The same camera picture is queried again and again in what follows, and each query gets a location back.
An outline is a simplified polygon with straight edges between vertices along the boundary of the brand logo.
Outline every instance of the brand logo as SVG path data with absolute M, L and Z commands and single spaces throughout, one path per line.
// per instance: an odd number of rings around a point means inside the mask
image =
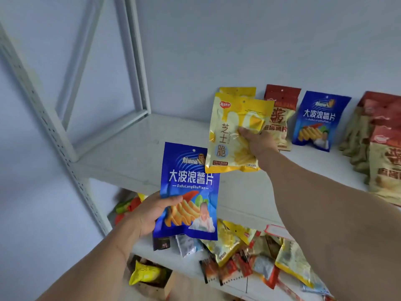
M 387 142 L 389 140 L 389 137 L 384 136 L 384 135 L 376 135 L 376 136 L 374 136 L 373 140 L 375 142 L 383 144 L 383 143 L 385 143 L 385 142 Z
M 335 103 L 334 99 L 331 99 L 327 102 L 317 101 L 317 102 L 315 102 L 315 106 L 317 106 L 317 107 L 333 107 L 334 103 Z
M 198 165 L 198 164 L 199 164 L 199 161 L 198 161 L 197 158 L 183 157 L 183 164 Z
M 227 109 L 228 107 L 231 106 L 231 103 L 222 101 L 222 102 L 220 102 L 220 106 L 221 106 L 223 109 Z

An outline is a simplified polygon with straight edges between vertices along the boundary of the person's left hand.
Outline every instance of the person's left hand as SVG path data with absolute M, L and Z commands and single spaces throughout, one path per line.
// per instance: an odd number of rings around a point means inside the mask
M 155 221 L 162 215 L 166 207 L 176 205 L 182 201 L 183 197 L 181 195 L 162 199 L 159 191 L 147 197 L 130 213 L 130 217 L 137 218 L 140 223 L 141 232 L 139 236 L 144 236 L 153 231 L 156 224 Z

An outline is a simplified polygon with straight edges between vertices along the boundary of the blue snack bag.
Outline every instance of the blue snack bag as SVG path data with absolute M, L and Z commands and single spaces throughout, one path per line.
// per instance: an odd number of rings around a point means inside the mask
M 191 238 L 217 240 L 217 195 L 220 174 L 204 171 L 207 149 L 164 145 L 162 198 L 182 195 L 178 205 L 167 207 L 157 219 L 153 237 L 186 234 Z
M 351 97 L 306 91 L 298 110 L 292 143 L 312 143 L 322 151 L 330 151 L 334 132 Z

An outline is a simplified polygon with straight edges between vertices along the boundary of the red brand logo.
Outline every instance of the red brand logo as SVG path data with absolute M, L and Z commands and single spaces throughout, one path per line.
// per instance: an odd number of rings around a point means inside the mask
M 384 135 L 376 135 L 374 137 L 374 141 L 380 143 L 380 144 L 384 144 L 385 142 L 387 142 L 389 139 L 389 137 L 386 137 Z
M 221 106 L 223 109 L 227 109 L 228 107 L 231 106 L 231 103 L 222 101 L 222 102 L 220 102 L 220 106 Z

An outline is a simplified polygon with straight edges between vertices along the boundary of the hand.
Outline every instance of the hand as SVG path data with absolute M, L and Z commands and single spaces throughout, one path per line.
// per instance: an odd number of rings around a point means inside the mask
M 255 134 L 252 131 L 239 127 L 239 133 L 249 142 L 249 149 L 257 159 L 260 154 L 266 153 L 268 149 L 278 152 L 277 145 L 273 139 L 273 136 L 265 130 L 262 130 L 259 134 Z
M 137 218 L 140 223 L 141 231 L 139 237 L 153 231 L 156 220 L 162 215 L 166 207 L 176 205 L 182 201 L 183 197 L 181 195 L 162 199 L 159 191 L 147 197 L 130 213 L 131 217 Z

